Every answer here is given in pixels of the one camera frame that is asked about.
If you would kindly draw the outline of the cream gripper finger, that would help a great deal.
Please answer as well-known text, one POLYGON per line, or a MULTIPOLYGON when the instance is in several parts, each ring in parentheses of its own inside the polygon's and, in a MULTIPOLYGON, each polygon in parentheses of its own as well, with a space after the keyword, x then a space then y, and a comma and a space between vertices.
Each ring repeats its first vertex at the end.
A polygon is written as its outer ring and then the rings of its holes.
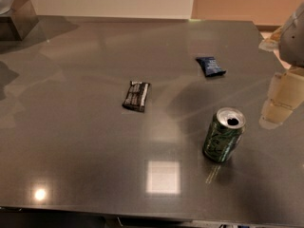
POLYGON ((265 129, 275 129, 303 102, 304 68, 291 66, 284 73, 276 73, 262 107, 259 124, 265 129))
POLYGON ((258 47, 262 50, 269 52, 277 50, 281 33, 282 33, 282 27, 277 28, 275 31, 271 33, 270 36, 263 39, 258 47))

